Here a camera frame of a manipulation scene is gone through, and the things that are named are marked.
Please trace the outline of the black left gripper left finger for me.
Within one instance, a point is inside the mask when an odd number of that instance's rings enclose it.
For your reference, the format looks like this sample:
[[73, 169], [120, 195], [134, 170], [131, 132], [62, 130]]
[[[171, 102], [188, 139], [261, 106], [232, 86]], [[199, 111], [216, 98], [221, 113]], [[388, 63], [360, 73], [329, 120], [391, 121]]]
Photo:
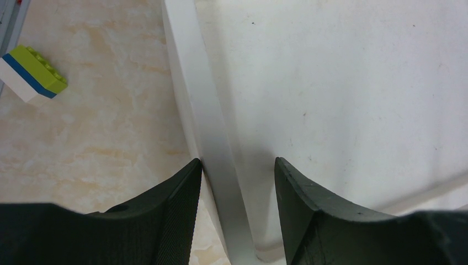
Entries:
[[188, 264], [201, 188], [193, 159], [100, 213], [52, 203], [1, 204], [2, 264]]

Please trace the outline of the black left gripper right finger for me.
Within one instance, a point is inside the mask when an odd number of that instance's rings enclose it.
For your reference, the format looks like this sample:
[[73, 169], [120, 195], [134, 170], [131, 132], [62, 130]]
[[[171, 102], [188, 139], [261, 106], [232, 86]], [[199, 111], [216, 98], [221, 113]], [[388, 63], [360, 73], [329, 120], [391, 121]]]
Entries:
[[392, 216], [354, 204], [278, 157], [274, 178], [287, 264], [466, 264], [467, 211]]

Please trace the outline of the white plastic drawer organizer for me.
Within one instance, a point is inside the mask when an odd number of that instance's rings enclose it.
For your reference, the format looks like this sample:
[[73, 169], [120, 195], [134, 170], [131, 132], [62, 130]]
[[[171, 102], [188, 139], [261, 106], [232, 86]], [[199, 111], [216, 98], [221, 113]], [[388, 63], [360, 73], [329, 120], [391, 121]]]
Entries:
[[177, 107], [231, 264], [285, 264], [283, 157], [392, 215], [467, 209], [466, 1], [163, 1]]

